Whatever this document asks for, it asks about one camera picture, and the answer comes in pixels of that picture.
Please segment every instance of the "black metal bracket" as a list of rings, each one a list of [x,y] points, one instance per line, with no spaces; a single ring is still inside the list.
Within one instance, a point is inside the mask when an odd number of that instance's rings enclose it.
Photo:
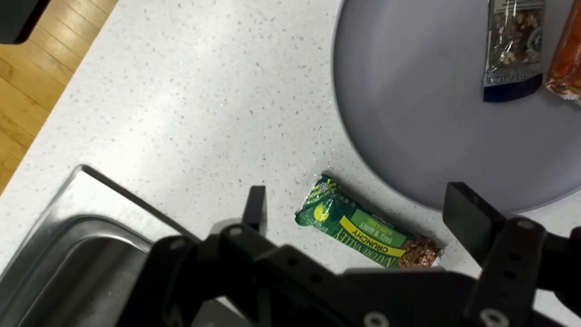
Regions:
[[[442,270],[331,275],[297,250],[264,241],[257,233],[262,208],[264,190],[251,188],[242,224],[204,243],[153,244],[117,326],[188,327],[201,304],[217,297],[262,327],[557,326],[531,312],[537,288],[578,313],[578,270],[566,261],[576,261],[581,233],[564,241],[531,221],[506,221],[462,184],[448,188],[444,223],[480,262],[478,281]]]

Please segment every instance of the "wooden floor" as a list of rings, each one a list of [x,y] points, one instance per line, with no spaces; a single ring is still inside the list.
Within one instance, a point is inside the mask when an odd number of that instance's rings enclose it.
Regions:
[[[115,0],[52,0],[30,39],[0,46],[0,193]]]

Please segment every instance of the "speckled countertop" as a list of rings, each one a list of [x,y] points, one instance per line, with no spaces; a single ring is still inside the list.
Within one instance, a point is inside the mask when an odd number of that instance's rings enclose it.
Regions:
[[[339,6],[119,0],[0,199],[0,268],[77,164],[199,237],[241,217],[248,188],[264,184],[268,239],[335,272],[375,266],[293,224],[320,172],[408,226],[451,241],[438,213],[379,183],[342,132],[330,70]],[[566,221],[576,204],[569,197],[527,217],[562,235],[578,223]],[[440,266],[475,273],[453,244]]]

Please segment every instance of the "metal sink basin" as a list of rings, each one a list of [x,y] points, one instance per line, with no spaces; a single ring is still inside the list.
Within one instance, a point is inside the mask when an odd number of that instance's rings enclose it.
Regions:
[[[150,244],[175,230],[124,190],[79,168],[3,272],[0,326],[113,326]],[[206,304],[193,326],[206,322],[246,326],[217,302]]]

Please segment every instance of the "green wrapper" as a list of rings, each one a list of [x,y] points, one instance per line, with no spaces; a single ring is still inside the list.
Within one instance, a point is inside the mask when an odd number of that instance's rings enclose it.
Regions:
[[[388,221],[362,210],[322,175],[295,213],[295,224],[311,226],[350,246],[382,268],[429,268],[437,246],[424,237],[395,230]]]

